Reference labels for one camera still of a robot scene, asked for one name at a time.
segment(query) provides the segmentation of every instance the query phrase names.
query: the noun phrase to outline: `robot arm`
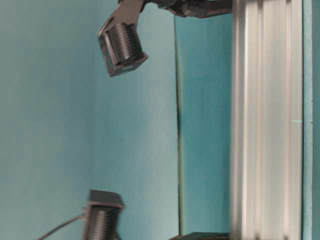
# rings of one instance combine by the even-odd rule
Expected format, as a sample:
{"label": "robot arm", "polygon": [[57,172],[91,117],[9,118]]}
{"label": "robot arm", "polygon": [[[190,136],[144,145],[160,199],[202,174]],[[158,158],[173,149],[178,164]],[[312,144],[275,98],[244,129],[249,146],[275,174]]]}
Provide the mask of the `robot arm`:
{"label": "robot arm", "polygon": [[111,77],[135,70],[148,58],[137,33],[139,15],[148,3],[184,18],[203,19],[232,12],[232,0],[119,0],[116,10],[98,33]]}

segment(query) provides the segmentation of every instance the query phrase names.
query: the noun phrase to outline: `black cable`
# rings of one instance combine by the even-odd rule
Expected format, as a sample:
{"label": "black cable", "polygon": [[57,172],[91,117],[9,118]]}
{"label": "black cable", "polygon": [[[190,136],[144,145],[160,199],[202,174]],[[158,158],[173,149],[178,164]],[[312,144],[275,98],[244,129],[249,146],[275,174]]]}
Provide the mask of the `black cable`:
{"label": "black cable", "polygon": [[38,238],[37,240],[43,240],[46,239],[47,237],[49,237],[51,234],[53,234],[54,232],[58,231],[59,229],[79,220],[82,219],[85,216],[85,214],[81,214],[79,216],[76,216],[74,218],[71,218],[70,220],[60,224],[59,226],[55,227],[54,229],[52,229],[51,231],[49,231],[48,233],[46,233],[45,235],[43,235],[42,237]]}

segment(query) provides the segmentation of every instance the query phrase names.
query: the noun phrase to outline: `grooved surface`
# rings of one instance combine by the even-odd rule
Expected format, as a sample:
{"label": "grooved surface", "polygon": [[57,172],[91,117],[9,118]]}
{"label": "grooved surface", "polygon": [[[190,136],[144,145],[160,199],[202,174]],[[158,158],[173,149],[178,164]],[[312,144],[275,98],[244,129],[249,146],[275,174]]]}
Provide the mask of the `grooved surface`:
{"label": "grooved surface", "polygon": [[233,11],[232,233],[299,240],[302,1],[236,0]]}

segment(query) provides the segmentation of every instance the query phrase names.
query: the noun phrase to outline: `aluminum rail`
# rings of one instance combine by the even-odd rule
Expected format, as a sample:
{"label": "aluminum rail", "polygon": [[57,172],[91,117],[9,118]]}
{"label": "aluminum rail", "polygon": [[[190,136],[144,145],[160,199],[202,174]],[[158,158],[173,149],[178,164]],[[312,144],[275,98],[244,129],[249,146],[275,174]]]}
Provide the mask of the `aluminum rail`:
{"label": "aluminum rail", "polygon": [[234,0],[231,236],[300,240],[302,0]]}

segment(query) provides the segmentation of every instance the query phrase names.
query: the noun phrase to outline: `black plastic part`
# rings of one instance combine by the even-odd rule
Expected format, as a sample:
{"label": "black plastic part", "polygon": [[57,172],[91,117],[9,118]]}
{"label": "black plastic part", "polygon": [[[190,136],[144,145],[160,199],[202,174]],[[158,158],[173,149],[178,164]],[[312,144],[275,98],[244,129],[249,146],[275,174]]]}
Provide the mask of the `black plastic part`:
{"label": "black plastic part", "polygon": [[119,240],[117,224],[124,203],[119,194],[91,190],[83,240]]}

